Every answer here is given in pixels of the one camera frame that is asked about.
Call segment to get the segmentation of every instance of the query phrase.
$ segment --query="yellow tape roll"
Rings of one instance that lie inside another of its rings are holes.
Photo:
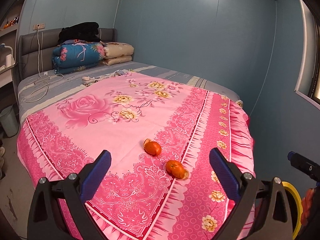
[[[292,239],[295,239],[301,228],[300,219],[303,211],[302,205],[301,205],[301,198],[298,191],[292,184],[290,184],[289,182],[283,181],[282,185],[284,186],[284,189],[286,190],[287,194],[289,193],[292,196],[292,197],[288,196],[290,207],[292,207],[292,205],[295,205],[295,207],[297,208],[297,222],[295,227],[293,227],[293,235],[292,235]]]

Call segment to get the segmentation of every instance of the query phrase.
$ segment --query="bed headboard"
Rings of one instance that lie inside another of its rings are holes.
[[[42,49],[40,50],[39,56],[40,72],[42,72],[41,52],[43,71],[53,69],[51,60],[52,51],[58,45],[60,31],[61,29],[39,31],[40,48],[42,44]],[[99,34],[97,36],[105,42],[117,41],[116,29],[99,28]],[[16,59],[18,59],[16,61],[18,62],[20,81],[38,73],[38,40],[36,33],[20,36]]]

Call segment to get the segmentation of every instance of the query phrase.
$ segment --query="wall outlet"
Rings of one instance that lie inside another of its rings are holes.
[[[44,29],[44,28],[45,28],[45,23],[33,25],[33,30],[34,30],[34,31],[37,30],[37,27],[38,27],[38,30]]]

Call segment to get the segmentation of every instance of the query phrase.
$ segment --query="pink bedsheet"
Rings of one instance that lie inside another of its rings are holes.
[[[225,96],[139,73],[109,78],[28,116],[18,155],[34,185],[40,177],[64,179],[103,149],[112,164],[94,198],[86,203],[110,239],[211,239],[234,203],[209,164],[219,147],[242,172],[253,171],[247,115]],[[143,150],[151,138],[158,157]],[[176,159],[187,179],[166,173]],[[61,201],[67,225],[81,238]],[[248,233],[253,212],[241,233]]]

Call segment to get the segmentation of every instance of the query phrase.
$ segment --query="blue wall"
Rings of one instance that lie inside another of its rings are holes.
[[[299,0],[278,0],[274,51],[261,96],[251,115],[255,171],[292,183],[301,195],[315,183],[292,168],[290,151],[320,163],[320,110],[294,92],[301,66],[303,22]]]
[[[134,60],[206,78],[235,91],[250,112],[275,31],[274,0],[120,0],[118,40]]]
[[[119,0],[26,0],[19,35],[32,33],[33,25],[46,23],[46,29],[95,21],[101,28],[113,28]]]

